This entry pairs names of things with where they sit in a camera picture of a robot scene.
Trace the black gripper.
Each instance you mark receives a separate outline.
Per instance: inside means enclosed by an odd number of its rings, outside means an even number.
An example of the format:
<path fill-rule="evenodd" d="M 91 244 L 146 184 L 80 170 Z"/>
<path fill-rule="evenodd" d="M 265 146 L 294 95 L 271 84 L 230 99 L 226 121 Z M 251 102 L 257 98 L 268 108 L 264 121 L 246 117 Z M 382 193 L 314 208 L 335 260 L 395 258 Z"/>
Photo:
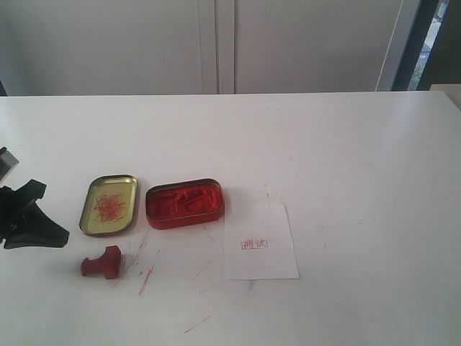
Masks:
<path fill-rule="evenodd" d="M 1 187 L 1 238 L 5 249 L 67 245 L 69 232 L 35 204 L 43 198 L 46 187 L 35 179 L 17 190 Z"/>

